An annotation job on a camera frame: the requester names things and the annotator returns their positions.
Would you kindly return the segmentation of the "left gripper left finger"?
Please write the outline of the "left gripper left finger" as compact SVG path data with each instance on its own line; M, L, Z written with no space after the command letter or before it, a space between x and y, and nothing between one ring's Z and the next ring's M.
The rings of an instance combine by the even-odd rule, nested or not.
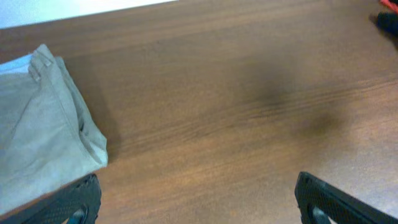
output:
M55 194L1 220L1 223L94 224L100 206L99 180L95 174L89 174Z

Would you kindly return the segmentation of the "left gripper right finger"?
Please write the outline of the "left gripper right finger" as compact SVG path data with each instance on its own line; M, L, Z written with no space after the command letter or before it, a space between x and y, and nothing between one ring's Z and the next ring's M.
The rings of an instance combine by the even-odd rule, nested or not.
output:
M397 224L394 218L308 172L300 172L295 198L303 224Z

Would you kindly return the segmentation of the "khaki green cargo shorts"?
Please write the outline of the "khaki green cargo shorts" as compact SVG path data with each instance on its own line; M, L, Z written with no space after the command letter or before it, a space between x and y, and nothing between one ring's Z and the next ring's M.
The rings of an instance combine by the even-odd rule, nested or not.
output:
M107 140L46 45L1 65L1 213L108 164Z

